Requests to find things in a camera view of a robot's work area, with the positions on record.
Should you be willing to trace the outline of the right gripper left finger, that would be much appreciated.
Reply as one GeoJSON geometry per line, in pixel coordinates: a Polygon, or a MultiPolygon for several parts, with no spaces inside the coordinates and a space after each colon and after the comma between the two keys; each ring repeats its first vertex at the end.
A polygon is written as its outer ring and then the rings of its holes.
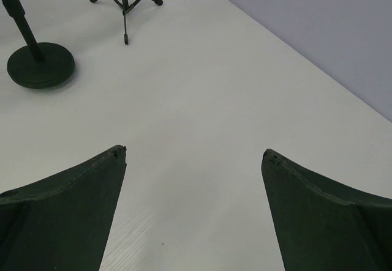
{"type": "Polygon", "coordinates": [[[99,270],[126,147],[1,193],[1,270],[99,270]]]}

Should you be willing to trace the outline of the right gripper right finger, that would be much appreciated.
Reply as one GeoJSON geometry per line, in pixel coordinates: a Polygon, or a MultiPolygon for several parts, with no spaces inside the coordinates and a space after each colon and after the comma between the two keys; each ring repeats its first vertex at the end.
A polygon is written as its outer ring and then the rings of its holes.
{"type": "Polygon", "coordinates": [[[391,270],[391,200],[272,149],[261,171],[285,270],[391,270]]]}

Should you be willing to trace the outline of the black round-base mic stand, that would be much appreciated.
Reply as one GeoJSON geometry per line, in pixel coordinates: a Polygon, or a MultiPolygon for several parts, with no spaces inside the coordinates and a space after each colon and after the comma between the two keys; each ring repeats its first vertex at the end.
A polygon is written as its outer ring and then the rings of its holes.
{"type": "Polygon", "coordinates": [[[26,42],[7,61],[11,79],[30,89],[46,89],[67,81],[76,68],[72,53],[56,43],[36,41],[20,0],[1,1],[26,42]]]}

